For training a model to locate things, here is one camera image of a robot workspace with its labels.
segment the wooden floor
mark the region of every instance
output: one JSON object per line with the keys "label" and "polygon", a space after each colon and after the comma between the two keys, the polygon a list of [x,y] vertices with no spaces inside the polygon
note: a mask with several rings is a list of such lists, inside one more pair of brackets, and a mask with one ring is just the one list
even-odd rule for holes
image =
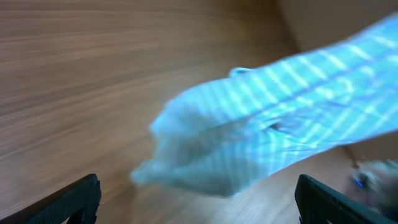
{"label": "wooden floor", "polygon": [[133,189],[127,176],[171,97],[294,53],[267,0],[1,1],[0,218],[96,173],[98,223],[296,223],[300,169],[231,200]]}

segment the fabric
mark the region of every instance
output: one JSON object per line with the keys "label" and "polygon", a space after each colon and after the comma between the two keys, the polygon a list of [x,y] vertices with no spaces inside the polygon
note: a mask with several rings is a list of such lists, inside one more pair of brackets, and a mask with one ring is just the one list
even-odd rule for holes
{"label": "fabric", "polygon": [[195,86],[152,123],[131,177],[231,196],[278,170],[398,127],[398,15],[335,45]]}

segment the light blue cloth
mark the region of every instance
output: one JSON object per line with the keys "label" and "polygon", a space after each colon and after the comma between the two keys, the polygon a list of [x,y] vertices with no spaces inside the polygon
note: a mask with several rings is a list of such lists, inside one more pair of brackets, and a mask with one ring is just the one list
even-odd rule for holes
{"label": "light blue cloth", "polygon": [[230,196],[319,152],[396,131],[397,49],[394,15],[351,40],[195,86],[154,121],[154,159],[132,179]]}

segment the small blue object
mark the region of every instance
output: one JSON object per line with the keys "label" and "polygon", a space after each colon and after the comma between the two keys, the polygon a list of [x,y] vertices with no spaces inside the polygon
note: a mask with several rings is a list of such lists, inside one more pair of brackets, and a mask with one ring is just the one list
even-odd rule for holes
{"label": "small blue object", "polygon": [[360,186],[360,187],[362,187],[363,188],[363,184],[362,184],[362,182],[360,181],[360,180],[358,180],[358,179],[355,179],[355,182]]}

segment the wall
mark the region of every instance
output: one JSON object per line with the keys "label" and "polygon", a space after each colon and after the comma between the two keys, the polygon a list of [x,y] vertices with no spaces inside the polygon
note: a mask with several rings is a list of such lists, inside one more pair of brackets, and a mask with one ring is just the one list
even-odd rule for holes
{"label": "wall", "polygon": [[331,44],[398,11],[396,0],[278,0],[298,46]]}

